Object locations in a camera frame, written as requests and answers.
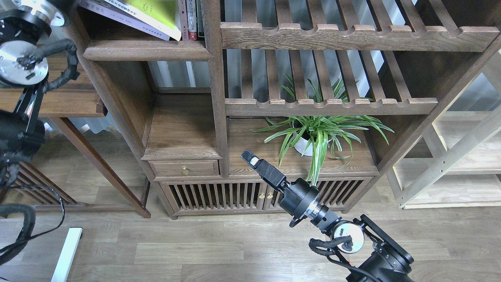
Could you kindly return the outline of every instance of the brass knob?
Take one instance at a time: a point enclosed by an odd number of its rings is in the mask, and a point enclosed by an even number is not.
[[[182,172],[183,172],[184,175],[188,175],[189,174],[189,169],[188,169],[187,166],[183,166],[182,169],[183,169]]]

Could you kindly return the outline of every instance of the wooden shelf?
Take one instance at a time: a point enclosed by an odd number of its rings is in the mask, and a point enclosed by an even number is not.
[[[143,161],[216,160],[210,94],[158,95]]]
[[[87,23],[91,42],[84,57],[92,61],[208,61],[212,55],[205,41],[165,41],[89,11],[80,11]]]
[[[408,25],[393,25],[381,0],[370,0],[376,27],[360,25],[351,1],[339,1],[339,11],[324,11],[320,1],[308,1],[311,30],[293,23],[289,3],[275,0],[277,27],[263,27],[256,21],[256,3],[244,1],[243,23],[221,23],[225,49],[289,50],[394,50],[483,52],[498,36],[493,27],[457,27],[441,1],[427,8],[442,26],[426,26],[411,0],[397,0]],[[328,24],[325,14],[339,13],[343,25]]]
[[[489,112],[446,112],[435,122],[447,149],[451,149]],[[501,172],[501,133],[481,142],[447,174],[496,174]]]
[[[56,79],[67,67],[66,53],[47,58],[50,67],[49,81]],[[44,95],[39,117],[104,117],[106,109],[96,89],[81,65],[81,75],[66,85]],[[0,89],[0,109],[12,112],[17,105],[22,88]]]
[[[401,160],[394,168],[399,186],[404,189],[411,185],[428,168],[423,161],[411,162],[406,160]],[[443,176],[420,191],[404,208],[473,206],[501,206],[501,182],[496,175]]]
[[[268,93],[254,93],[252,79],[252,53],[242,50],[241,98],[227,98],[226,114],[228,116],[291,116],[291,115],[389,115],[389,114],[429,114],[438,104],[437,99],[413,98],[404,81],[395,55],[391,51],[383,51],[384,69],[378,74],[370,51],[359,51],[361,61],[371,89],[369,99],[361,98],[357,89],[356,78],[346,51],[338,50],[336,55],[343,76],[343,82],[348,92],[348,102],[335,99],[329,77],[328,64],[324,51],[312,51],[317,77],[323,95],[323,101],[314,102],[307,96],[305,76],[303,73],[301,54],[298,50],[289,51],[290,68],[294,80],[296,100],[282,97],[277,71],[275,50],[266,50],[266,70]],[[383,87],[383,76],[389,80]]]
[[[245,163],[240,155],[245,149],[249,149],[259,158],[266,159],[270,164],[279,167],[277,157],[282,146],[283,137],[276,138],[267,144],[264,140],[275,131],[252,132],[249,129],[256,130],[268,126],[263,118],[232,118],[229,120],[229,162],[230,176],[239,177],[239,179],[248,179],[258,177],[257,173]],[[353,143],[353,159],[347,166],[346,160],[333,159],[330,152],[327,153],[326,160],[320,171],[320,178],[348,177],[348,176],[375,176],[379,172],[374,164],[369,151],[367,141],[363,134],[356,133],[362,140],[362,143]],[[349,150],[346,143],[342,143],[345,150]],[[339,153],[340,156],[348,156],[349,152]],[[279,168],[288,177],[306,177],[310,170],[312,157],[301,157],[294,148],[287,152],[282,167]]]

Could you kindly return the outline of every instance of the book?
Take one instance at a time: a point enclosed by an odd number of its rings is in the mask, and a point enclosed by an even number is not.
[[[205,34],[203,33],[203,21],[202,21],[202,1],[198,0],[196,2],[196,29],[198,31],[198,40],[204,40]]]
[[[170,38],[167,34],[136,19],[119,8],[107,3],[105,0],[81,0],[80,6],[160,39],[169,40]]]
[[[177,0],[105,0],[133,17],[181,40]]]
[[[197,29],[196,29],[196,1],[186,0],[186,10],[188,11],[188,35],[189,39],[197,40]]]
[[[186,12],[186,0],[177,0],[179,6],[179,22],[181,25],[181,35],[183,40],[188,39],[188,15]]]

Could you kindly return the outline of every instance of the spider plant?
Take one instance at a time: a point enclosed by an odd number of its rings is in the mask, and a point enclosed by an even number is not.
[[[294,81],[289,75],[286,75],[286,77],[291,86],[285,86],[283,84],[280,84],[280,86],[289,95],[296,99]],[[308,79],[308,81],[314,92],[312,97],[313,100],[315,102],[321,102],[322,93],[320,91],[320,88],[316,86],[311,80]],[[344,102],[348,102],[346,89],[340,79],[338,79],[332,85],[332,91],[334,92],[334,97],[336,99],[342,99]],[[367,115],[286,116],[286,118],[286,120],[280,122],[273,122],[268,117],[266,117],[266,120],[270,124],[270,126],[253,131],[264,132],[282,126],[287,126],[286,129],[273,133],[265,139],[265,143],[267,143],[276,137],[283,135],[285,136],[278,156],[279,167],[284,160],[287,150],[290,147],[294,147],[302,136],[306,137],[305,139],[308,140],[306,149],[310,145],[313,146],[312,162],[307,178],[307,180],[311,181],[312,185],[316,185],[317,183],[318,176],[320,174],[320,168],[324,163],[325,157],[327,155],[327,150],[331,142],[330,140],[332,140],[333,143],[330,146],[330,151],[334,158],[340,160],[350,158],[349,161],[343,165],[346,166],[351,162],[353,158],[352,141],[355,140],[359,143],[362,142],[360,138],[347,130],[368,130],[370,127],[373,127],[383,136],[387,144],[388,139],[383,132],[383,129],[393,132],[392,129],[383,125],[383,123],[379,119]],[[335,149],[337,149],[337,151],[339,152],[343,151],[340,140],[344,140],[348,144],[348,146],[350,147],[351,156],[336,156]]]

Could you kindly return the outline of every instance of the white flower pot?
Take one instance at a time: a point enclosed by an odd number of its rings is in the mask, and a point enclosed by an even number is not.
[[[296,138],[298,136],[297,133],[294,133],[293,134],[293,139]],[[296,151],[298,151],[300,154],[302,154],[303,152],[305,156],[313,156],[313,144],[310,144],[308,146],[308,148],[306,149],[305,151],[305,148],[306,148],[306,144],[308,143],[308,140],[304,139],[303,137],[299,138],[299,141],[294,145],[294,149],[296,149]]]

